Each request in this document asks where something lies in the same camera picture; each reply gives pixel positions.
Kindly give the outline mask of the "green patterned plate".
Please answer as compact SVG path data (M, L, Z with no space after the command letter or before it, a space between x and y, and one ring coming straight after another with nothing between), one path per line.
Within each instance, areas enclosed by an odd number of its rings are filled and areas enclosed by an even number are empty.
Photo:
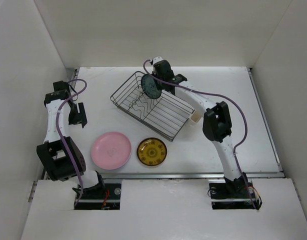
M158 99L162 95L162 90L157 87L155 79L149 75L144 74L140 80L143 93L150 99Z

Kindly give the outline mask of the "pink plate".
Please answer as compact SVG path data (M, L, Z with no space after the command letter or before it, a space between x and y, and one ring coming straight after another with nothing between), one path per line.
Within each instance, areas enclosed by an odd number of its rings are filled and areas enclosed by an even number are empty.
M93 163L103 170L116 170L124 166L132 154L129 138L121 132L111 131L98 137L91 148Z

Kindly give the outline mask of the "yellow black plate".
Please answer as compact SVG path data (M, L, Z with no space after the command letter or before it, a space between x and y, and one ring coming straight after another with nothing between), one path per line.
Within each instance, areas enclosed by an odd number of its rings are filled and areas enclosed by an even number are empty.
M138 160L147 167L157 167L167 158L168 149L166 144L156 137L142 140L136 149Z

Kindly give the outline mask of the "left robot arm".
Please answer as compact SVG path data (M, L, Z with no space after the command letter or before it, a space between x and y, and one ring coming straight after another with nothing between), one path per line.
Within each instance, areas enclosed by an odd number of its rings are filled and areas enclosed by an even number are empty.
M44 106L47 110L47 131L43 144L36 147L36 153L52 181L65 182L77 177L78 187L74 191L79 195L90 194L101 198L106 191L102 176L97 173L97 180L84 186L82 176L87 170L82 152L69 134L70 125L88 123L85 107L82 102L75 103L82 91L76 92L70 85L71 81L57 81L53 83L53 92L47 93Z

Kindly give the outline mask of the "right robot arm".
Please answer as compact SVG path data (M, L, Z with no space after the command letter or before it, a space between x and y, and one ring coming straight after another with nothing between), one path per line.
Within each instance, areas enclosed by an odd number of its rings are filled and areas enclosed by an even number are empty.
M160 56L150 61L153 66L152 77L155 90L165 90L194 108L203 118L202 132L213 143L224 174L224 184L214 187L217 195L237 197L243 192L241 176L235 160L231 139L232 121L229 106L226 102L214 102L209 94L194 89L193 85L182 74L175 75L170 63Z

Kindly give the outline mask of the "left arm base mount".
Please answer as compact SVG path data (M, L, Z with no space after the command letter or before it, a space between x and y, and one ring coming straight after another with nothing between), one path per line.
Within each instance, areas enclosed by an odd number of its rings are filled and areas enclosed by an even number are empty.
M98 176L97 183L83 189L80 196L81 186L74 187L76 193L74 210L120 210L122 181L108 180Z

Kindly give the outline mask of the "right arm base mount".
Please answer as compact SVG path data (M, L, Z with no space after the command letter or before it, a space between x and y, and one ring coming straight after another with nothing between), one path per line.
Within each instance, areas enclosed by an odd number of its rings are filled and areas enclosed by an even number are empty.
M225 181L210 180L208 196L211 200L213 210L259 210L263 201L259 192L248 181L246 187L244 181L238 182L238 187L230 185Z

